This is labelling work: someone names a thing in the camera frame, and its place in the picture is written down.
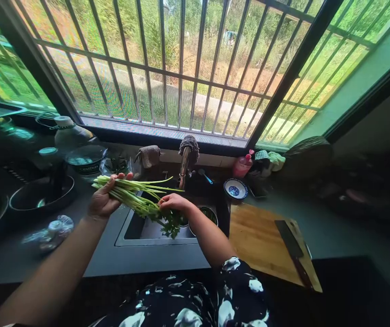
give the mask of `knife handle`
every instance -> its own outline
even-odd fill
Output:
[[[295,268],[298,272],[298,275],[301,278],[301,281],[303,282],[304,286],[306,288],[310,288],[313,290],[313,285],[310,280],[309,275],[307,274],[306,270],[304,269],[303,265],[301,264],[300,260],[297,257],[292,257],[292,261],[294,262]]]

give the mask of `pink bottle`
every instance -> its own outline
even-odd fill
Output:
[[[253,160],[251,159],[251,155],[254,154],[254,150],[250,150],[250,153],[248,153],[244,157],[239,157],[235,165],[233,166],[233,177],[234,178],[243,178],[245,177],[248,170],[253,165]]]

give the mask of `celery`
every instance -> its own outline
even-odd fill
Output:
[[[166,191],[175,191],[175,192],[184,192],[180,189],[174,188],[165,188],[162,186],[156,186],[152,184],[163,183],[169,181],[171,178],[154,181],[154,182],[138,182],[138,181],[129,181],[126,179],[117,179],[115,181],[115,186],[109,192],[110,196],[120,201],[127,207],[133,209],[139,216],[143,218],[149,218],[154,222],[162,225],[162,232],[166,236],[171,236],[175,238],[180,230],[181,214],[177,211],[169,210],[168,212],[162,213],[159,211],[159,206],[150,201],[149,199],[142,198],[137,196],[137,192],[143,191],[157,199],[160,200],[157,193],[166,193]],[[98,176],[92,187],[100,189],[110,180],[108,176]]]

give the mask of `hand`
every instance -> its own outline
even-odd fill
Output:
[[[102,188],[97,190],[90,200],[89,210],[87,215],[93,219],[109,219],[110,215],[121,205],[121,202],[111,198],[109,192],[115,185],[115,180],[123,179],[125,175],[111,175],[110,180]],[[133,173],[127,174],[127,179],[131,180]]]
[[[162,197],[158,205],[161,211],[174,209],[180,210],[185,215],[187,215],[188,211],[194,206],[192,202],[175,193]]]

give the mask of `person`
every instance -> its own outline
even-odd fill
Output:
[[[48,325],[80,282],[105,229],[120,202],[109,196],[116,178],[92,196],[87,215],[72,234],[22,283],[0,307],[0,326]],[[269,311],[262,284],[238,259],[228,238],[194,204],[175,193],[159,201],[160,210],[180,210],[189,220],[216,277],[216,294],[200,282],[176,275],[160,279],[136,298],[92,323],[93,327],[148,326],[267,326]]]

